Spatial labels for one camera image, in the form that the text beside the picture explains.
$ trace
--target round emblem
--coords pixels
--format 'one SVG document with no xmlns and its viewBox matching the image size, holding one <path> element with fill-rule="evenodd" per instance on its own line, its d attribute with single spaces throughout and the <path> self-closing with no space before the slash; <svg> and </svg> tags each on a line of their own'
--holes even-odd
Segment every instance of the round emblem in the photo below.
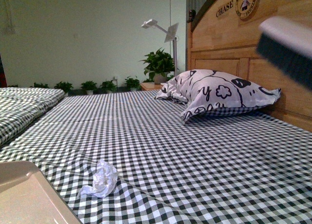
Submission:
<svg viewBox="0 0 312 224">
<path fill-rule="evenodd" d="M 235 8 L 238 17 L 241 19 L 249 19 L 252 13 L 256 11 L 256 8 L 260 0 L 236 0 Z"/>
</svg>

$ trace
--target checkered blanket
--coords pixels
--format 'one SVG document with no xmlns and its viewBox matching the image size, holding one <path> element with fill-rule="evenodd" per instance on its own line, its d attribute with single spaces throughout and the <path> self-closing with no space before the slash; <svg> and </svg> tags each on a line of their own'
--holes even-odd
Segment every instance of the checkered blanket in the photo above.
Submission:
<svg viewBox="0 0 312 224">
<path fill-rule="evenodd" d="M 84 223 L 305 223 L 312 133 L 255 112 L 195 116 L 155 91 L 64 98 L 0 151 L 34 162 Z M 120 172 L 107 199 L 79 199 L 99 159 Z"/>
<path fill-rule="evenodd" d="M 1 88 L 0 145 L 55 106 L 63 96 L 60 89 Z"/>
</svg>

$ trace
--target crumpled tissue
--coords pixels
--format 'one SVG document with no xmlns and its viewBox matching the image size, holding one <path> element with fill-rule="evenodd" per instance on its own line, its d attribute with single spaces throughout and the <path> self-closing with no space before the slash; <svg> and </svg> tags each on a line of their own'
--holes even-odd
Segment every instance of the crumpled tissue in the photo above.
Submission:
<svg viewBox="0 0 312 224">
<path fill-rule="evenodd" d="M 87 195 L 91 195 L 98 198 L 104 198 L 115 188 L 117 178 L 117 169 L 101 159 L 97 163 L 97 172 L 93 176 L 93 186 L 83 186 L 78 193 L 78 197 L 85 198 Z"/>
</svg>

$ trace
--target brush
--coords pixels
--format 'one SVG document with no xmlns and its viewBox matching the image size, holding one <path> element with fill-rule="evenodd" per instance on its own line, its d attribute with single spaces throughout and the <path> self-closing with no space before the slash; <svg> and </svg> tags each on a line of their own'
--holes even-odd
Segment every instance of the brush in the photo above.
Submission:
<svg viewBox="0 0 312 224">
<path fill-rule="evenodd" d="M 312 30 L 282 17 L 267 19 L 259 29 L 257 52 L 312 90 Z"/>
</svg>

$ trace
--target floor lamp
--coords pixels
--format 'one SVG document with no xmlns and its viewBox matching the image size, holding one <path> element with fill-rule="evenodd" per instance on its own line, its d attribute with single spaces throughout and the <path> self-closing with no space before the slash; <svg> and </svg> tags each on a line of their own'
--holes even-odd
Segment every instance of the floor lamp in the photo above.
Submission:
<svg viewBox="0 0 312 224">
<path fill-rule="evenodd" d="M 179 70 L 179 68 L 177 67 L 177 54 L 176 54 L 176 31 L 177 31 L 178 25 L 179 25 L 179 23 L 176 23 L 176 24 L 170 26 L 168 28 L 168 30 L 166 31 L 165 29 L 163 29 L 162 27 L 160 27 L 157 24 L 157 20 L 150 19 L 149 21 L 145 21 L 141 26 L 142 28 L 150 28 L 153 26 L 156 28 L 159 28 L 161 31 L 166 33 L 165 43 L 168 41 L 172 41 L 173 53 L 174 53 L 174 62 L 175 62 L 175 76 L 178 75 L 177 71 Z"/>
</svg>

